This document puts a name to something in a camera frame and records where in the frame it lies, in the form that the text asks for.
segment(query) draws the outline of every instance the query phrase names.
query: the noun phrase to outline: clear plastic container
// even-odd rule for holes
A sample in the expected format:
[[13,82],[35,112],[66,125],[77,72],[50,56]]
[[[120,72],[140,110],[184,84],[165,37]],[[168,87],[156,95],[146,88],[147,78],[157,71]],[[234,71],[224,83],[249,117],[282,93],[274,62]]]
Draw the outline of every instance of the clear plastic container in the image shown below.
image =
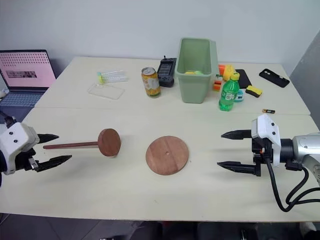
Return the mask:
[[100,84],[111,84],[127,82],[128,78],[123,70],[110,71],[110,72],[98,72],[98,80]]
[[95,96],[117,100],[121,97],[125,90],[106,84],[95,83],[87,90],[87,92]]

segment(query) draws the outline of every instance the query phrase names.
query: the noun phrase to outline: yellow can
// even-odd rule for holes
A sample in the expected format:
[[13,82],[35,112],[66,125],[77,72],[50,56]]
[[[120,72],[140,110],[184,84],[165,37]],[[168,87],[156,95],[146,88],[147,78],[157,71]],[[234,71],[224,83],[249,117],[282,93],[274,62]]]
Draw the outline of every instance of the yellow can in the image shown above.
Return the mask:
[[156,70],[153,67],[147,66],[141,70],[141,76],[146,94],[150,98],[159,97],[161,90]]

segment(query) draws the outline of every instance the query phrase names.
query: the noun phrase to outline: laptop screen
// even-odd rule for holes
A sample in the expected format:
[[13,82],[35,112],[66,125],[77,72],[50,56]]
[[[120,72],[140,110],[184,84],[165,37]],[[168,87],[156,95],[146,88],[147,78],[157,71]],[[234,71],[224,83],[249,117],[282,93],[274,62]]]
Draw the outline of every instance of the laptop screen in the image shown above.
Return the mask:
[[9,90],[49,88],[56,80],[46,50],[0,50],[0,70]]

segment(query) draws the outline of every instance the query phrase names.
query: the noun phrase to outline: small battery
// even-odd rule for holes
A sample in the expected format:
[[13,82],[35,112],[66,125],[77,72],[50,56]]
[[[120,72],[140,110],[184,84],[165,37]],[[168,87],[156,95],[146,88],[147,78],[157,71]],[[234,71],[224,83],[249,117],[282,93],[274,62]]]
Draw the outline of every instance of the small battery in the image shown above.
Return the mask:
[[275,114],[276,110],[262,109],[262,112],[265,114]]

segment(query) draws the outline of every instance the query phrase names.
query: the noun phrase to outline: black cable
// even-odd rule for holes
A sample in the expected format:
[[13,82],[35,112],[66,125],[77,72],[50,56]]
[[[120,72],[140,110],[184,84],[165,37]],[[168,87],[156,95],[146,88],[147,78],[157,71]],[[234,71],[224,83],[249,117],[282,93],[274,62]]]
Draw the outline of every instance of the black cable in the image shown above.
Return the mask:
[[[274,197],[275,197],[275,201],[278,204],[279,208],[283,212],[289,212],[295,205],[298,205],[298,204],[320,203],[320,199],[308,199],[308,200],[299,201],[301,198],[303,198],[305,195],[307,195],[309,193],[312,193],[312,192],[315,192],[315,191],[320,191],[320,187],[314,187],[314,188],[308,189],[308,190],[302,192],[301,194],[299,194],[292,202],[289,202],[288,207],[284,208],[284,206],[281,203],[280,197],[279,197],[276,178],[275,178],[275,174],[274,174],[274,171],[272,169],[272,166],[271,166],[270,159],[266,158],[265,159],[265,163],[266,163],[266,165],[268,167],[268,171],[269,171],[269,174],[270,174],[270,180],[271,180],[271,185],[272,185],[272,190],[273,190],[273,194],[274,194]],[[303,169],[304,173],[308,172],[308,170],[305,167],[303,167],[302,169]],[[297,192],[297,190],[299,190],[306,183],[305,178],[308,180],[308,177],[309,177],[309,173],[304,176],[303,180],[289,194],[292,194],[292,193],[295,194]]]
[[302,170],[304,171],[304,178],[303,178],[303,180],[302,180],[297,186],[295,186],[295,188],[292,189],[291,192],[289,192],[288,196],[287,196],[286,199],[285,199],[285,203],[288,204],[288,205],[290,204],[290,199],[293,197],[293,195],[295,195],[295,193],[296,193],[300,188],[302,188],[302,186],[305,185],[305,183],[308,181],[308,178],[309,178],[309,172],[308,172],[308,170],[307,170],[305,167],[303,167]]
[[5,114],[3,111],[0,110],[0,115],[2,115],[4,118],[9,117],[7,114]]

